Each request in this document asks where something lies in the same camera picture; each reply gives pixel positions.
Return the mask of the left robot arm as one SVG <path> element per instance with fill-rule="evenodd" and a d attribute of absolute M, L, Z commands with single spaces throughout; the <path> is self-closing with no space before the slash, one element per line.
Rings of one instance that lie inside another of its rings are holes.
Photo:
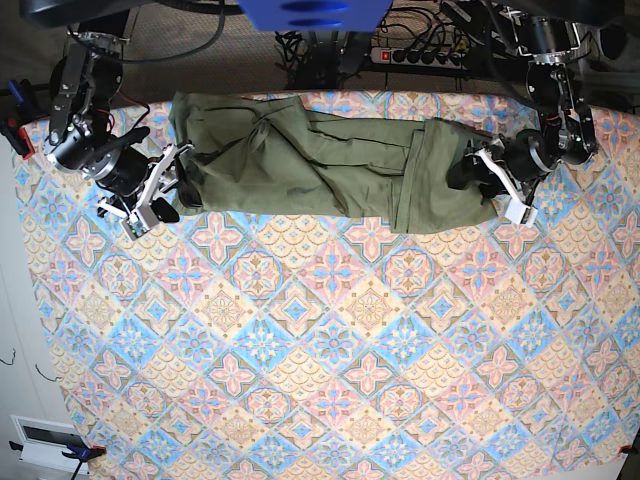
<path fill-rule="evenodd" d="M 450 5 L 443 11 L 477 42 L 467 62 L 486 66 L 539 119 L 538 129 L 511 140 L 470 144 L 451 166 L 447 184 L 456 190 L 475 184 L 487 199 L 508 194 L 531 205 L 538 185 L 560 164 L 584 164 L 598 151 L 592 111 L 571 68 L 587 55 L 587 39 L 575 23 L 488 1 L 466 16 Z"/>

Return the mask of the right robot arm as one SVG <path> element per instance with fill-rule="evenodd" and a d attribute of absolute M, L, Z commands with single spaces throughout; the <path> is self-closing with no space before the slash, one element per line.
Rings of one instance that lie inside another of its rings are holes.
<path fill-rule="evenodd" d="M 137 150 L 150 130 L 139 124 L 117 136 L 110 110 L 121 92 L 125 30 L 135 1 L 22 1 L 22 18 L 42 27 L 64 26 L 69 43 L 51 74 L 51 112 L 44 153 L 53 166 L 92 180 L 103 192 L 99 217 L 111 215 L 138 239 L 159 224 L 176 223 L 167 195 L 201 204 L 182 159 L 187 141 L 150 158 Z"/>

